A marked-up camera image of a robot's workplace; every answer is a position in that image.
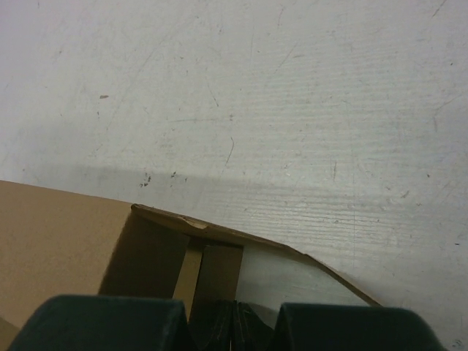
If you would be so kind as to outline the cardboard box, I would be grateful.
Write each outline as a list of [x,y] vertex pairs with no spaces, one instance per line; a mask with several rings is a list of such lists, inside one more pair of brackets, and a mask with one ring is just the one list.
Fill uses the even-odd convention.
[[289,246],[141,204],[1,183],[1,348],[56,295],[198,303],[240,300],[262,315],[304,280],[307,303],[376,306],[344,275]]

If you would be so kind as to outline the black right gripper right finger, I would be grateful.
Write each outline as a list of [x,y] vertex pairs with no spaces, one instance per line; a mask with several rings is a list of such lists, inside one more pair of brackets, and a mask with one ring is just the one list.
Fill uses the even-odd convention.
[[233,350],[443,350],[429,325],[405,309],[282,304],[274,328],[247,303],[233,308]]

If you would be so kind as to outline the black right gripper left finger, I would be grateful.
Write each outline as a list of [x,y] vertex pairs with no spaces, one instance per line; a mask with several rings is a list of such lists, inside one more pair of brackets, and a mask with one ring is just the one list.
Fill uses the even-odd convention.
[[182,301],[58,295],[27,319],[8,350],[228,350],[233,305],[189,322]]

